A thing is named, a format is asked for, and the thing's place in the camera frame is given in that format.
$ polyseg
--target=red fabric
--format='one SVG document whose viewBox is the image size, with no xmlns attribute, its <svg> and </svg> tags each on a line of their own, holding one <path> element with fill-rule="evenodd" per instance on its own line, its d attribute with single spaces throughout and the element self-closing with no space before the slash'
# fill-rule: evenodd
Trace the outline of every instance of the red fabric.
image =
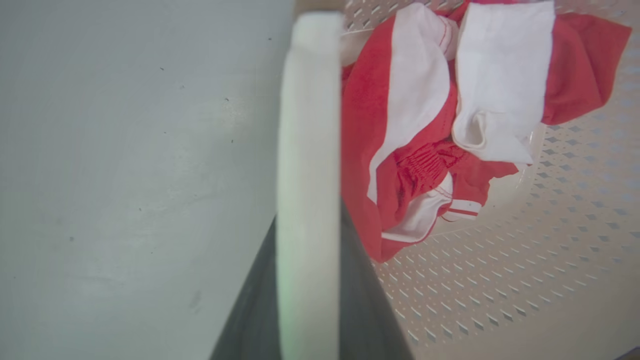
<svg viewBox="0 0 640 360">
<path fill-rule="evenodd" d="M 631 28 L 591 15 L 558 15 L 542 122 L 562 124 L 602 107 L 630 35 Z"/>
<path fill-rule="evenodd" d="M 458 24 L 468 1 L 448 17 Z M 440 114 L 376 171 L 378 204 L 367 197 L 368 165 L 387 131 L 387 97 L 391 38 L 395 17 L 380 24 L 355 64 L 342 77 L 342 197 L 367 253 L 387 261 L 412 245 L 385 240 L 382 231 L 399 224 L 408 203 L 442 182 L 454 179 L 453 199 L 486 203 L 489 180 L 515 174 L 513 164 L 481 161 L 448 138 L 455 118 L 457 88 L 452 81 Z M 554 47 L 545 96 L 545 124 L 560 124 L 603 106 L 610 98 L 616 67 L 630 28 L 589 15 L 562 14 L 553 30 Z M 439 209 L 444 214 L 450 205 Z"/>
<path fill-rule="evenodd" d="M 382 228 L 378 207 L 367 197 L 369 163 L 382 146 L 387 128 L 388 79 L 391 38 L 396 17 L 380 24 L 371 34 L 353 65 L 342 95 L 342 198 L 367 253 L 386 261 L 381 249 Z"/>
<path fill-rule="evenodd" d="M 450 140 L 436 144 L 435 149 L 453 176 L 454 200 L 474 201 L 484 206 L 489 194 L 489 180 L 518 172 L 512 163 L 482 161 Z"/>
<path fill-rule="evenodd" d="M 447 175 L 443 161 L 429 145 L 451 135 L 457 105 L 458 87 L 451 81 L 449 97 L 435 119 L 378 167 L 378 211 L 383 230 L 399 224 L 409 202 L 436 188 Z"/>
</svg>

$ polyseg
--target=white wall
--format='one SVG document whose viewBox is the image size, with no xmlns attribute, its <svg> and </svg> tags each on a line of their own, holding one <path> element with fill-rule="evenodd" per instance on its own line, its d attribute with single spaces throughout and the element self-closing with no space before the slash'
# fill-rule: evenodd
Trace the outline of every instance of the white wall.
<svg viewBox="0 0 640 360">
<path fill-rule="evenodd" d="M 204 359 L 275 214 L 290 0 L 0 3 L 0 359 Z"/>
</svg>

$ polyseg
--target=clothing pile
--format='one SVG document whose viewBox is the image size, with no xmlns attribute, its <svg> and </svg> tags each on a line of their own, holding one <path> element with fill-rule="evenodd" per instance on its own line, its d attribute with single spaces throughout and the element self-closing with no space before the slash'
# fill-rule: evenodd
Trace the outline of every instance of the clothing pile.
<svg viewBox="0 0 640 360">
<path fill-rule="evenodd" d="M 489 180 L 533 163 L 537 124 L 609 100 L 630 33 L 552 1 L 414 3 L 380 24 L 342 75 L 342 197 L 370 257 L 474 219 Z"/>
</svg>

